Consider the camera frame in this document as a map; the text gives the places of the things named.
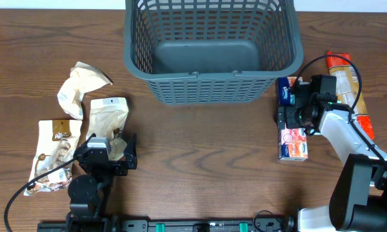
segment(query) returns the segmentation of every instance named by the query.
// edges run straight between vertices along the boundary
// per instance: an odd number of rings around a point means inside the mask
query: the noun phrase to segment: brown label
[[[52,141],[60,141],[63,138],[72,136],[70,132],[69,120],[53,120],[53,137]]]

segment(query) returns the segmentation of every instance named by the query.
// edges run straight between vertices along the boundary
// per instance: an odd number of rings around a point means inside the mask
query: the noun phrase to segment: wooden tabletop
[[[387,14],[299,13],[304,63],[327,51],[350,52],[363,77],[375,142],[387,153]],[[342,164],[324,137],[308,138],[309,159],[279,162],[274,87],[246,104],[169,107],[123,63],[124,11],[0,10],[0,231],[10,197],[29,177],[38,122],[69,119],[56,94],[82,61],[113,86],[92,99],[126,97],[126,138],[138,135],[138,168],[116,178],[108,211],[151,219],[250,218],[260,209],[296,213],[327,204]],[[328,73],[319,61],[306,73]],[[82,126],[82,139],[88,121]],[[64,220],[66,190],[19,196],[14,231]]]

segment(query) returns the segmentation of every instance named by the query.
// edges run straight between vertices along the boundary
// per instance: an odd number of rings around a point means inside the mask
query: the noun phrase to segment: wire
[[[334,55],[334,54],[322,55],[322,56],[317,57],[314,60],[310,61],[306,66],[304,66],[304,68],[302,68],[302,70],[298,73],[298,76],[297,76],[295,81],[296,82],[298,81],[298,79],[300,78],[301,74],[303,74],[303,72],[305,71],[305,69],[307,69],[307,67],[309,67],[309,65],[313,64],[315,61],[318,61],[320,59],[324,59],[324,58],[327,58],[327,57],[338,57],[340,59],[343,59],[343,60],[347,61],[353,67],[353,69],[355,70],[355,73],[357,74],[357,78],[359,80],[359,89],[357,91],[357,96],[355,97],[354,103],[351,106],[350,111],[348,112],[348,120],[349,120],[351,126],[353,127],[353,129],[355,130],[355,132],[357,132],[357,134],[364,141],[364,143],[367,145],[367,147],[375,153],[375,155],[379,158],[381,164],[384,166],[384,168],[387,171],[387,162],[382,157],[382,155],[379,153],[379,151],[377,151],[375,149],[376,145],[375,144],[371,144],[371,142],[369,142],[369,140],[361,133],[361,131],[358,129],[357,125],[355,125],[354,120],[352,119],[352,114],[354,112],[355,105],[357,105],[357,102],[360,99],[360,94],[361,94],[361,90],[362,90],[362,81],[361,81],[360,71],[358,70],[358,68],[354,65],[354,63],[351,60],[349,60],[349,59],[347,59],[347,58],[345,58],[343,56],[340,56],[340,55]]]
[[[21,187],[21,189],[19,189],[19,191],[17,191],[16,193],[14,193],[14,195],[12,196],[12,198],[8,201],[7,203],[7,206],[6,206],[6,209],[5,209],[5,226],[6,226],[6,229],[8,232],[12,232],[12,228],[10,228],[10,224],[8,223],[8,211],[10,210],[10,206],[12,205],[13,201],[15,200],[15,198],[23,191],[25,190],[29,185],[33,184],[34,182],[38,181],[39,179],[61,169],[61,168],[64,168],[65,166],[71,164],[73,161],[75,161],[77,158],[73,158],[71,160],[69,160],[68,162],[65,162],[64,164],[60,165],[59,167],[53,169],[53,170],[50,170],[48,172],[46,172],[45,174],[42,174],[34,179],[32,179],[31,181],[29,181],[27,184],[25,184],[23,187]]]
[[[271,215],[273,216],[273,213],[271,213],[271,211],[268,211],[268,210],[261,210],[261,211],[259,211],[258,213],[256,213],[255,216],[253,217],[253,219],[252,219],[252,225],[253,225],[253,226],[255,227],[255,229],[258,230],[259,232],[266,232],[266,231],[263,231],[262,229],[259,229],[259,227],[255,224],[255,221],[257,220],[258,215],[260,215],[261,213],[269,213],[269,214],[271,214]],[[283,222],[281,222],[280,220],[278,220],[278,218],[275,218],[275,219],[276,219],[277,222],[280,223],[280,225],[283,223]]]

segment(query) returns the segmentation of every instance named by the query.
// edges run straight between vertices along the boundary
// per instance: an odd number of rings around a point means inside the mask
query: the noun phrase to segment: gray basket
[[[249,102],[296,72],[292,0],[126,0],[124,61],[166,104]]]

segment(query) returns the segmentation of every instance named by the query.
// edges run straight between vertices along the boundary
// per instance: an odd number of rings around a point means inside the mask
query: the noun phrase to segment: white surface
[[[297,11],[387,12],[387,0],[294,0]],[[0,0],[0,8],[125,9],[124,0]]]
[[[354,123],[364,137],[368,139],[368,142],[373,144],[373,141],[362,130],[357,121]],[[367,150],[367,145],[355,132],[352,125],[348,123],[347,111],[332,110],[325,112],[321,118],[319,130],[330,141],[343,165],[346,163],[349,154],[364,154],[371,159],[379,159],[374,152]],[[387,153],[381,151],[380,148],[376,149],[382,157],[387,159]]]
[[[298,231],[300,232],[332,232],[330,213],[327,206],[306,208],[298,212]]]

